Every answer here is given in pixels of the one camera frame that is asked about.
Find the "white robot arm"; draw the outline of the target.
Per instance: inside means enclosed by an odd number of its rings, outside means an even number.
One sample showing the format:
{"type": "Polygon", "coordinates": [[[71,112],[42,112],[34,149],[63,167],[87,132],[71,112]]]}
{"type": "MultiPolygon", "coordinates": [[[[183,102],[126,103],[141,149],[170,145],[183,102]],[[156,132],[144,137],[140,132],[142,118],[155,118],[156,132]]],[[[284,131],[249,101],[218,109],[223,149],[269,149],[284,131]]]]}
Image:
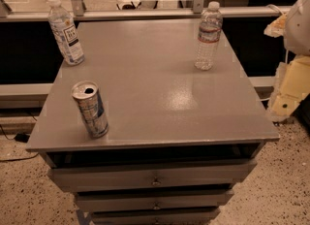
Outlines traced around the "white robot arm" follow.
{"type": "Polygon", "coordinates": [[[297,0],[286,14],[266,27],[264,34],[282,35],[286,51],[295,54],[290,63],[279,63],[267,103],[269,119],[281,122],[310,94],[310,0],[297,0]]]}

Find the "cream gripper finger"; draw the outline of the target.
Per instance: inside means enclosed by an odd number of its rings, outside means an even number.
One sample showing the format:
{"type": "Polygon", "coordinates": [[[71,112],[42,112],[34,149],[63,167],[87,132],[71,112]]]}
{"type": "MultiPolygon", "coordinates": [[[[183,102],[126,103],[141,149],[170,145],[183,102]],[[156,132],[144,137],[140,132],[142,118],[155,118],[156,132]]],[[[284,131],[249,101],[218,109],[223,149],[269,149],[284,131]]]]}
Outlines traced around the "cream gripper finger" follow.
{"type": "Polygon", "coordinates": [[[310,94],[310,57],[298,55],[289,64],[280,62],[267,104],[270,117],[290,117],[310,94]]]}
{"type": "Polygon", "coordinates": [[[282,14],[277,19],[272,21],[264,30],[264,34],[269,37],[277,38],[284,34],[287,15],[282,14]]]}

